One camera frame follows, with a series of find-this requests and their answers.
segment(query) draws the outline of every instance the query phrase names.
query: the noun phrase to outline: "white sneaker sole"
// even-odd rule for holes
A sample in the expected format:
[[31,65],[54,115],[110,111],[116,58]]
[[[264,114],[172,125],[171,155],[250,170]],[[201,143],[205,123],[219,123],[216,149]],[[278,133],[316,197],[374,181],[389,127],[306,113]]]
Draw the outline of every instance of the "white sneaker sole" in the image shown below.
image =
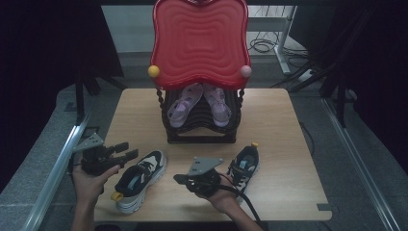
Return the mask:
[[155,173],[155,175],[152,177],[149,183],[147,183],[147,185],[139,194],[130,197],[124,197],[123,199],[116,203],[116,208],[118,209],[118,211],[120,211],[123,214],[135,213],[140,208],[141,204],[144,202],[147,188],[149,188],[149,186],[158,182],[162,178],[162,176],[165,174],[166,167],[167,158],[165,156],[162,169]]

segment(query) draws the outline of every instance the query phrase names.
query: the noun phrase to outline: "white wall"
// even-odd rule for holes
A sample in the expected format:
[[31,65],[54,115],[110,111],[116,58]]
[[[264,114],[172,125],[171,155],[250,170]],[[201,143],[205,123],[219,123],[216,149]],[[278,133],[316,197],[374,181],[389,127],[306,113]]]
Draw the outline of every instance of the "white wall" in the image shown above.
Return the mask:
[[117,53],[153,50],[153,6],[103,6],[102,10]]

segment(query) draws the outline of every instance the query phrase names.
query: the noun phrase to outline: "pink ball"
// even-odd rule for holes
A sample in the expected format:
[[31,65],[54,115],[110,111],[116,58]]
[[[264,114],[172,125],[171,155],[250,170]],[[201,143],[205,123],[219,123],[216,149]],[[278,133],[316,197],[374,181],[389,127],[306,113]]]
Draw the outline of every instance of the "pink ball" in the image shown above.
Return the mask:
[[245,78],[251,76],[252,68],[249,65],[243,65],[241,67],[241,75]]

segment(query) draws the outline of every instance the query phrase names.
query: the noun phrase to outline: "sneaker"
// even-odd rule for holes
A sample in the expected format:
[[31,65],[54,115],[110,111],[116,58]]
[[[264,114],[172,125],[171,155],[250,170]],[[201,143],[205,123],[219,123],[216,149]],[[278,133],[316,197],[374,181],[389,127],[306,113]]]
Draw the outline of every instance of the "sneaker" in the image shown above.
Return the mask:
[[241,193],[246,192],[249,180],[259,169],[258,144],[253,142],[251,146],[246,146],[228,167],[227,175],[231,176],[233,186]]
[[124,214],[136,212],[144,201],[146,190],[165,173],[166,156],[162,151],[153,151],[143,157],[135,166],[123,172],[115,185],[120,196],[112,196],[116,208]]
[[225,104],[224,90],[204,84],[204,97],[210,104],[214,124],[218,127],[225,127],[229,123],[231,110]]
[[181,92],[180,98],[168,109],[167,117],[170,125],[174,128],[183,126],[191,109],[200,100],[202,95],[203,86],[201,84],[186,86]]

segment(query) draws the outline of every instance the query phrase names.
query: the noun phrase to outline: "metal rail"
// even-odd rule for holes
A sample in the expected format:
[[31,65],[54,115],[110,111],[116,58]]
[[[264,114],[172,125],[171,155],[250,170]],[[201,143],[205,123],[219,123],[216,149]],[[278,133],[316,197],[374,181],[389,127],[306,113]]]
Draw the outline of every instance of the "metal rail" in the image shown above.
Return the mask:
[[353,140],[351,139],[350,135],[347,133],[347,130],[343,128],[342,124],[337,120],[335,114],[336,110],[333,108],[326,99],[322,99],[322,104],[330,116],[330,119],[336,129],[346,151],[351,160],[351,163],[354,165],[357,174],[360,177],[363,186],[366,188],[366,191],[371,199],[372,204],[374,205],[378,215],[381,218],[385,228],[389,231],[400,230],[395,218],[393,211],[390,208],[387,200],[385,199],[383,193],[378,189],[377,185],[375,184],[374,179],[372,178],[369,170],[367,169],[366,165],[364,164],[363,159],[360,156],[359,151],[357,150],[356,146],[354,145]]
[[47,180],[45,181],[44,187],[42,188],[33,209],[30,212],[22,230],[34,231],[38,230],[39,226],[44,219],[44,216],[54,198],[57,188],[60,186],[61,180],[65,174],[65,170],[68,167],[69,159],[72,155],[72,149],[77,145],[85,127],[89,121],[90,110],[86,113],[86,116],[81,124],[75,125],[71,133],[66,140],[63,150],[54,164]]

